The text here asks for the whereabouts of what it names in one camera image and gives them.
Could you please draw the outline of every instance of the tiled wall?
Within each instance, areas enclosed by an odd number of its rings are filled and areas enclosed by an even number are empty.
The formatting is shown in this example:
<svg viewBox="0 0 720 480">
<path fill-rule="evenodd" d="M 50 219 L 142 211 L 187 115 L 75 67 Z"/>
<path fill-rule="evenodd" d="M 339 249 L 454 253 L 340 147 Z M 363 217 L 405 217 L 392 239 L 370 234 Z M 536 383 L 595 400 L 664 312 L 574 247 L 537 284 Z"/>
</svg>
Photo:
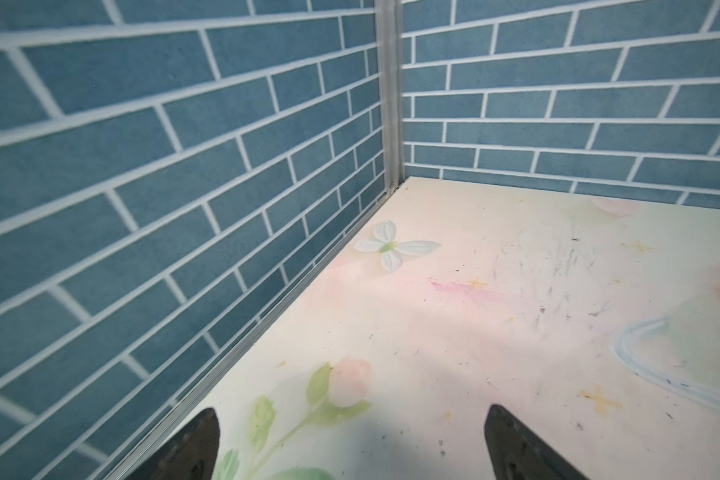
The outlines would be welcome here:
<svg viewBox="0 0 720 480">
<path fill-rule="evenodd" d="M 720 208 L 720 0 L 404 4 L 406 175 Z"/>
<path fill-rule="evenodd" d="M 0 480 L 105 476 L 383 195 L 363 1 L 0 0 Z"/>
</svg>

